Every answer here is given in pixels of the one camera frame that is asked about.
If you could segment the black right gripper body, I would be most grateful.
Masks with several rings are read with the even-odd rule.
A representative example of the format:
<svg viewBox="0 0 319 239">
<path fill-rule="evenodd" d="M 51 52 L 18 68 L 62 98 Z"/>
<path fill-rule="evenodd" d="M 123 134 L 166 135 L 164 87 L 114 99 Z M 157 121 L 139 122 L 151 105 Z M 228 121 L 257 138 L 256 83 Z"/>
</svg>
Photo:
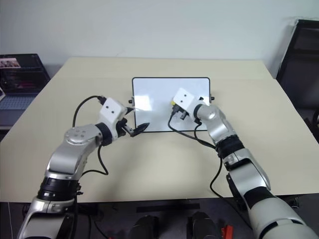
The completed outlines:
<svg viewBox="0 0 319 239">
<path fill-rule="evenodd" d="M 187 117 L 189 117 L 189 113 L 179 105 L 175 104 L 172 106 L 170 118 L 173 119 L 173 117 L 177 117 L 180 120 L 185 120 Z"/>
</svg>

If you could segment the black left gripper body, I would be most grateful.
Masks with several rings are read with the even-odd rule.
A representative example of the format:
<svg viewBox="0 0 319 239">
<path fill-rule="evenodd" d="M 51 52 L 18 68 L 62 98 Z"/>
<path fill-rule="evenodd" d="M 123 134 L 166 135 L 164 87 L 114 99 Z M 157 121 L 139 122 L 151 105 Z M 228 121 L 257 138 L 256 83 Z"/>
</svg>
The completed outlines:
<svg viewBox="0 0 319 239">
<path fill-rule="evenodd" d="M 123 118 L 122 120 L 118 121 L 116 124 L 116 131 L 118 134 L 118 137 L 125 136 L 127 133 L 132 136 L 134 133 L 134 130 L 127 125 L 128 120 L 126 118 Z"/>
</svg>

